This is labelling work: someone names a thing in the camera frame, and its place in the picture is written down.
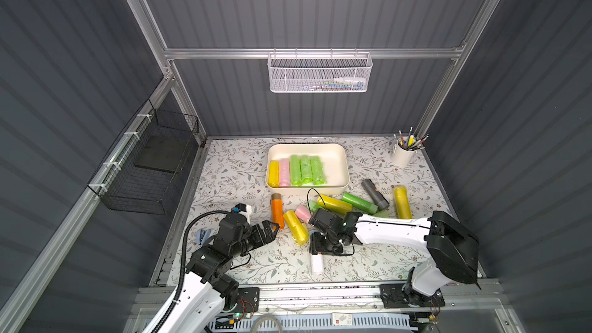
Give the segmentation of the orange trash bag roll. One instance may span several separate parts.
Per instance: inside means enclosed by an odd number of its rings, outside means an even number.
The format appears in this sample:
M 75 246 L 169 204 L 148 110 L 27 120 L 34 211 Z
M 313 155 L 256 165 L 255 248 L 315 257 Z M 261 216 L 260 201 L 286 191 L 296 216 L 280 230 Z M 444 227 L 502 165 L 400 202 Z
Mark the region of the orange trash bag roll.
M 285 219 L 282 196 L 280 194 L 271 195 L 271 213 L 273 222 L 276 223 L 281 230 L 283 230 L 285 227 Z

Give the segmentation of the white blue labelled roll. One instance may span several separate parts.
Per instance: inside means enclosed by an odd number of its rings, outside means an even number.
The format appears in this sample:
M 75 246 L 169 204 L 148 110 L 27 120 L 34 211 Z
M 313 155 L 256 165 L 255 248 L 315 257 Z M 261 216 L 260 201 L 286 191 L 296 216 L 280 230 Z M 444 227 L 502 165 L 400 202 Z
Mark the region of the white blue labelled roll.
M 311 273 L 312 274 L 322 274 L 324 272 L 324 257 L 322 254 L 312 254 L 311 255 Z

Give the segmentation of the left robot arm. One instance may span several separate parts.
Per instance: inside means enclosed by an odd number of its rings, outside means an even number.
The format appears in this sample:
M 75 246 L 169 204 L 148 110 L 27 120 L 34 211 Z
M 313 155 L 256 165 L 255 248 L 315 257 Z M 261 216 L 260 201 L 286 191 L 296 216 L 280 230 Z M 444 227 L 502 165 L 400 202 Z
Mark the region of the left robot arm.
M 191 228 L 212 215 L 222 216 L 217 234 L 188 257 Z M 234 308 L 239 283 L 228 275 L 233 260 L 274 242 L 280 229 L 269 220 L 252 225 L 235 209 L 208 211 L 194 218 L 183 232 L 177 287 L 143 331 L 200 332 L 216 315 Z

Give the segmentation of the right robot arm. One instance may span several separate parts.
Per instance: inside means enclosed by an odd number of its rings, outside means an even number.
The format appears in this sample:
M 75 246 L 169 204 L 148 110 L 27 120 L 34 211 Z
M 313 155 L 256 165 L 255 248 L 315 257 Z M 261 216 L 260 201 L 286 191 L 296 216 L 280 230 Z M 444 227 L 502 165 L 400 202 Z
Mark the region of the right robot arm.
M 478 284 L 479 238 L 442 211 L 431 217 L 394 219 L 359 212 L 340 216 L 326 209 L 314 212 L 308 223 L 318 231 L 311 243 L 342 256 L 354 245 L 396 245 L 427 251 L 430 256 L 408 272 L 404 282 L 382 284 L 385 308 L 441 308 L 441 288 L 450 282 Z

